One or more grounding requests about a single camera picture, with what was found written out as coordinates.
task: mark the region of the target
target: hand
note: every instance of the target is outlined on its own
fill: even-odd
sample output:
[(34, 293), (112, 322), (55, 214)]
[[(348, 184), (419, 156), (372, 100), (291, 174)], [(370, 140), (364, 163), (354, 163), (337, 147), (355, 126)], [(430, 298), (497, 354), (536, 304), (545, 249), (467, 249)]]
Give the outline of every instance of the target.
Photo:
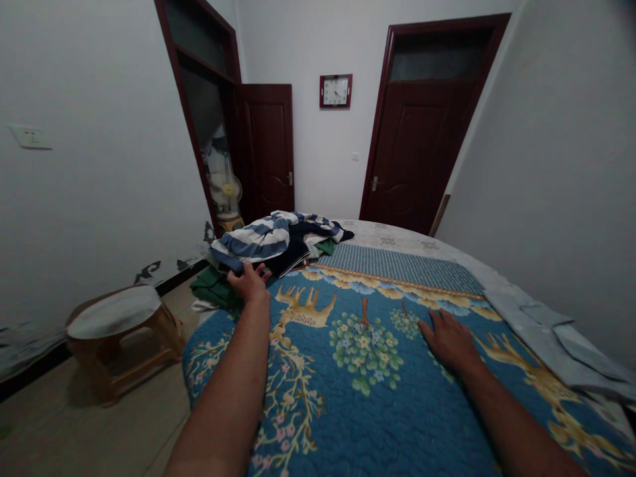
[(265, 300), (269, 304), (270, 292), (265, 288), (265, 282), (272, 276), (271, 272), (265, 273), (260, 276), (265, 270), (265, 264), (261, 263), (256, 270), (254, 270), (250, 262), (243, 264), (243, 275), (237, 277), (233, 271), (227, 274), (227, 281), (232, 285), (232, 288), (238, 296), (243, 298), (243, 301), (247, 304), (249, 301)]
[(444, 366), (462, 375), (484, 365), (466, 325), (459, 323), (445, 310), (441, 310), (441, 316), (434, 310), (429, 313), (435, 331), (422, 320), (417, 322), (417, 326), (433, 354)]

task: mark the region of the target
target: striped shirt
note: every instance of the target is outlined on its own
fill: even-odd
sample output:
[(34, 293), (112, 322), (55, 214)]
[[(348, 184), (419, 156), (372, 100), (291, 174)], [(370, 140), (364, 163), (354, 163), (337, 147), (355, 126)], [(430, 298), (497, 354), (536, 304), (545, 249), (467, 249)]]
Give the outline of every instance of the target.
[(307, 233), (331, 237), (335, 242), (340, 242), (345, 233), (320, 215), (274, 211), (242, 229), (226, 232), (212, 242), (210, 251), (220, 263), (242, 272), (244, 261), (263, 262), (285, 252), (290, 244), (290, 227), (294, 226)]

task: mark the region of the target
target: quilted bedspread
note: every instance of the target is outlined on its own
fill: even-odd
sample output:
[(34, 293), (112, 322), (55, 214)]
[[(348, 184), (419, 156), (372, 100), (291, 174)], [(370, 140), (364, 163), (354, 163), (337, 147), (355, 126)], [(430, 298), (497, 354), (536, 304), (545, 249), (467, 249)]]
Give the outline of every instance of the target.
[[(462, 383), (419, 333), (446, 309), (482, 359), (592, 475), (634, 471), (629, 444), (515, 336), (461, 265), (341, 244), (272, 293), (268, 379), (253, 476), (500, 475)], [(190, 338), (184, 376), (194, 406), (240, 310), (219, 311)]]

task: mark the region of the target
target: dark red wooden door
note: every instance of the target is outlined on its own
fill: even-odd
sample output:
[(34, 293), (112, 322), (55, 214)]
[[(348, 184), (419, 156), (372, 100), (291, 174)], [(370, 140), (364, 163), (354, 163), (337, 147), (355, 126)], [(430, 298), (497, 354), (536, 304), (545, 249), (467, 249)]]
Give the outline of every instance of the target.
[(293, 211), (292, 85), (237, 87), (243, 159), (240, 209), (246, 223), (277, 209)]
[(388, 84), (366, 220), (429, 233), (474, 86), (468, 80)]

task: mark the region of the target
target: wooden stool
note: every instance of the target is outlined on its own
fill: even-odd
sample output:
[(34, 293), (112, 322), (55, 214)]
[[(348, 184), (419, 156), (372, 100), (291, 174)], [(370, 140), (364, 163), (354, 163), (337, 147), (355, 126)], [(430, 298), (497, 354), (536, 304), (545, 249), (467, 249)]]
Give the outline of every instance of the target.
[[(66, 343), (68, 348), (78, 360), (79, 365), (89, 374), (93, 390), (101, 400), (103, 407), (117, 403), (119, 401), (119, 391), (144, 376), (155, 366), (169, 360), (181, 361), (181, 355), (184, 351), (185, 340), (182, 338), (182, 323), (170, 313), (168, 307), (163, 303), (160, 304), (155, 312), (148, 313), (149, 316), (143, 322), (132, 326), (130, 329), (118, 329), (115, 334), (88, 339), (78, 339), (69, 335), (69, 326), (84, 311), (104, 299), (137, 287), (148, 287), (148, 285), (123, 288), (87, 301), (75, 308), (66, 322)], [(159, 295), (156, 295), (156, 299), (160, 302)], [(125, 373), (119, 376), (111, 376), (103, 361), (121, 351), (119, 342), (124, 336), (141, 328), (151, 329), (159, 339), (163, 349)]]
[(245, 222), (242, 217), (237, 217), (236, 219), (230, 219), (228, 221), (219, 220), (219, 225), (222, 226), (226, 232), (233, 232), (236, 229), (245, 227)]

